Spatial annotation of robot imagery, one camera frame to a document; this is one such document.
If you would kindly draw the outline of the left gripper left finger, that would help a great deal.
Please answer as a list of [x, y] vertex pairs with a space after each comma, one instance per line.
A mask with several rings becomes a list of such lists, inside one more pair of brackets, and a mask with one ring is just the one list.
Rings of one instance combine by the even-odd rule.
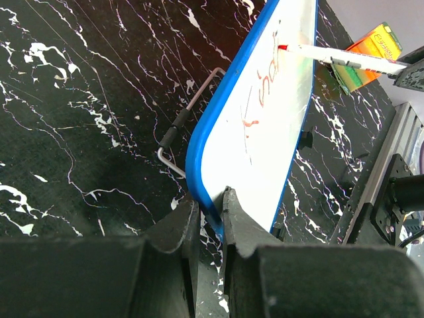
[[194, 317], [199, 205], [140, 236], [2, 238], [2, 317]]

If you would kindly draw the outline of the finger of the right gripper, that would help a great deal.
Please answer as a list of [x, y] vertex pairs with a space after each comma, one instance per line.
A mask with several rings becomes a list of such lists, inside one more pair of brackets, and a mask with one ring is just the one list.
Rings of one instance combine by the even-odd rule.
[[422, 46], [399, 59], [400, 62], [409, 64], [409, 66], [396, 76], [395, 86], [423, 92], [423, 52], [424, 47]]

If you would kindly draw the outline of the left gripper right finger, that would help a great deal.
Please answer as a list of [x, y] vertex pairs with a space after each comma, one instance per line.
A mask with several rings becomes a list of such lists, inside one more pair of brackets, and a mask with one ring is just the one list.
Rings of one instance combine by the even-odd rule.
[[231, 317], [422, 317], [423, 275], [398, 248], [286, 244], [223, 194]]

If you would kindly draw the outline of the red capped whiteboard marker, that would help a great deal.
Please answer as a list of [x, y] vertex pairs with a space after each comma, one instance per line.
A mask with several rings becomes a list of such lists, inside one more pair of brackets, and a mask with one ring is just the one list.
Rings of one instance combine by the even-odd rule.
[[307, 44], [281, 44], [279, 49], [327, 64], [335, 64], [391, 76], [399, 75], [409, 64], [361, 53]]

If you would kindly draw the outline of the blue framed whiteboard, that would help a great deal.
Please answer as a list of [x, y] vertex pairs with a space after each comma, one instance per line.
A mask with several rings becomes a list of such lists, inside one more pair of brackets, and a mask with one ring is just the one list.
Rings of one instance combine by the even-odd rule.
[[282, 49], [315, 44], [316, 1], [269, 1], [191, 135], [189, 192], [223, 234], [223, 193], [236, 191], [264, 230], [275, 223], [313, 93], [314, 61]]

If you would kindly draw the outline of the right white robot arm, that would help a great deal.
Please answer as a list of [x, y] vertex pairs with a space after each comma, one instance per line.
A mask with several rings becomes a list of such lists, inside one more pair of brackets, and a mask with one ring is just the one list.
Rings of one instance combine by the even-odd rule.
[[[392, 76], [394, 85], [423, 92], [423, 47], [417, 48], [400, 59], [409, 63], [399, 75]], [[423, 144], [419, 152], [419, 171], [416, 176], [398, 178], [392, 182], [392, 198], [405, 212], [423, 210]]]

